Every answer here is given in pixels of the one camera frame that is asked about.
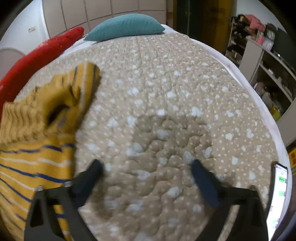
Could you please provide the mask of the yellow striped knit sweater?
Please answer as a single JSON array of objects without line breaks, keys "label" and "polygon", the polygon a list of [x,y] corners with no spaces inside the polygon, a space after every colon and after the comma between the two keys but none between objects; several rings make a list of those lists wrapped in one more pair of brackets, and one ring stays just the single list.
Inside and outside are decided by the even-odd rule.
[{"label": "yellow striped knit sweater", "polygon": [[4,104],[1,117],[1,218],[23,240],[38,186],[60,187],[74,176],[75,134],[100,82],[100,69],[84,62],[26,98]]}]

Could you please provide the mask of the pink clothes pile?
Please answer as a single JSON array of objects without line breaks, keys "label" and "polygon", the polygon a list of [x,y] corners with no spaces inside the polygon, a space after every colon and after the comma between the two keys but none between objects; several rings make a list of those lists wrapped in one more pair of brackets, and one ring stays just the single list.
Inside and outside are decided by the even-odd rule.
[{"label": "pink clothes pile", "polygon": [[249,21],[249,28],[251,30],[265,31],[265,25],[254,15],[244,15]]}]

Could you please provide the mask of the smartphone with lit screen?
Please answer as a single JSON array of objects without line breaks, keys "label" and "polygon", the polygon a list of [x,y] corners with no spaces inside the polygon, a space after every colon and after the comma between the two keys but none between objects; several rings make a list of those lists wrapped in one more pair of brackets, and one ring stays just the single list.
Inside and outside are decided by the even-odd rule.
[{"label": "smartphone with lit screen", "polygon": [[271,165],[271,188],[267,205],[266,225],[268,240],[273,238],[279,224],[287,191],[288,169],[279,162]]}]

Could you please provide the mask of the yellow cardboard box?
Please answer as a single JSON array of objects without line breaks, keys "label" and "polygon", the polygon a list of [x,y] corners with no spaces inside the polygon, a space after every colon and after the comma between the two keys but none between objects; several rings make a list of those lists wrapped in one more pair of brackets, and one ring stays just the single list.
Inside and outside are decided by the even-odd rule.
[{"label": "yellow cardboard box", "polygon": [[289,153],[288,153],[289,159],[290,159],[290,167],[295,168],[296,166],[296,148],[293,148]]}]

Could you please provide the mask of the red snowflake blanket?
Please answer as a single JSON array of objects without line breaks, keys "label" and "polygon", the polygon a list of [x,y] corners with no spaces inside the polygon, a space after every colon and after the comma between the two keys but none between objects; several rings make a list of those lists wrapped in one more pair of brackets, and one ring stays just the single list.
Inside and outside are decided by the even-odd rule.
[{"label": "red snowflake blanket", "polygon": [[1,108],[12,102],[29,79],[41,68],[55,60],[84,35],[83,27],[74,27],[62,35],[41,43],[29,54],[18,60],[1,79]]}]

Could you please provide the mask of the white shelf unit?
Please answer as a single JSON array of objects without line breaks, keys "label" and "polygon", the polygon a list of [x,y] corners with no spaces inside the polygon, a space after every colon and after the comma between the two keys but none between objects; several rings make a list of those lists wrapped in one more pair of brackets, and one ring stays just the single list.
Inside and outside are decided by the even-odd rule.
[{"label": "white shelf unit", "polygon": [[231,19],[226,50],[274,118],[286,147],[295,142],[295,46],[272,24],[251,30],[244,15]]}]

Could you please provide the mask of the beige dotted quilt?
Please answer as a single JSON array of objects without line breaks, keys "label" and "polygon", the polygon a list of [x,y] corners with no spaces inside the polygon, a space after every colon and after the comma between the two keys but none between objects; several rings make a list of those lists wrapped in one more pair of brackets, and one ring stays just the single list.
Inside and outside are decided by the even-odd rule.
[{"label": "beige dotted quilt", "polygon": [[24,99],[90,61],[100,85],[76,133],[76,172],[92,159],[104,178],[80,214],[98,240],[195,240],[212,210],[194,184],[199,159],[235,187],[257,187],[268,203],[278,154],[259,108],[210,53],[177,33],[118,38],[62,56],[39,70]]}]

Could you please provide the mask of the dark wooden door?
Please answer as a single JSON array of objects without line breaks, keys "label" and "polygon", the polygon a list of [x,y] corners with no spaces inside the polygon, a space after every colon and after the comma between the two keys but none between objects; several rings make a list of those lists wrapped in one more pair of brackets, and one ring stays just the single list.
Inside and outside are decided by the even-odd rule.
[{"label": "dark wooden door", "polygon": [[236,1],[173,1],[173,29],[226,53]]}]

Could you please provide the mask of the beige padded headboard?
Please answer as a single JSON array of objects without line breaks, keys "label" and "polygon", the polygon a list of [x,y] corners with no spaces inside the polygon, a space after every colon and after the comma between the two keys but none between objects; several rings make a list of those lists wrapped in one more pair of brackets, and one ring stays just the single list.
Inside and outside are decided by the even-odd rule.
[{"label": "beige padded headboard", "polygon": [[166,23],[166,1],[147,0],[47,0],[42,1],[49,37],[81,26],[89,33],[101,22],[124,14],[140,13]]}]

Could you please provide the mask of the teal pillow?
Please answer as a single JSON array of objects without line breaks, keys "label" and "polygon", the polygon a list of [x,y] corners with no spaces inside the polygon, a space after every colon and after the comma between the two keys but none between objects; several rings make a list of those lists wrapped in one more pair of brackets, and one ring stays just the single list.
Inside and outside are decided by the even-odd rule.
[{"label": "teal pillow", "polygon": [[164,30],[165,28],[151,16],[125,14],[103,21],[92,29],[84,40],[102,42],[128,36],[155,35]]}]

